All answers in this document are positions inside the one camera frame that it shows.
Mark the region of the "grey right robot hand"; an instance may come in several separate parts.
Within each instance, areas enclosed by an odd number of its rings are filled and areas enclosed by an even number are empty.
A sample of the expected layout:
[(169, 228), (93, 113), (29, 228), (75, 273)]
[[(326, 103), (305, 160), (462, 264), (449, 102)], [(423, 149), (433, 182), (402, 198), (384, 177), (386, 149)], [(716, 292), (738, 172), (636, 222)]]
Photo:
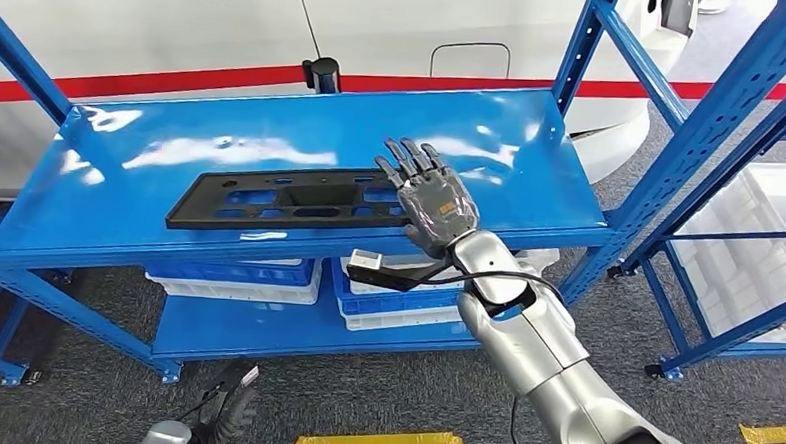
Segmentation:
[(460, 178), (429, 143), (407, 137), (384, 142), (397, 166), (378, 155), (375, 163), (396, 189), (409, 219), (405, 234), (433, 259), (443, 259), (459, 239), (479, 227), (478, 208)]

